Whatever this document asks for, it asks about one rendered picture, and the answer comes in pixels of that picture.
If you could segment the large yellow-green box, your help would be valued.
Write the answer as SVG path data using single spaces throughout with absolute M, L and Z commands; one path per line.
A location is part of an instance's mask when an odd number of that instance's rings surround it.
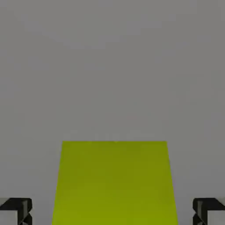
M 64 141 L 52 225 L 178 225 L 165 141 Z

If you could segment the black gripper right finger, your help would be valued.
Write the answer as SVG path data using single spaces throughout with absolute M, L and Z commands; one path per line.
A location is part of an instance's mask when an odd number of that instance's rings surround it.
M 192 208 L 195 212 L 192 225 L 208 225 L 208 212 L 225 211 L 225 203 L 217 198 L 194 198 Z

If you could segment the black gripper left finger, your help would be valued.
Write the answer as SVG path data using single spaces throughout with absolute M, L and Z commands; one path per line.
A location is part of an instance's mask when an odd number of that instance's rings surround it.
M 0 198 L 0 225 L 33 225 L 31 198 Z

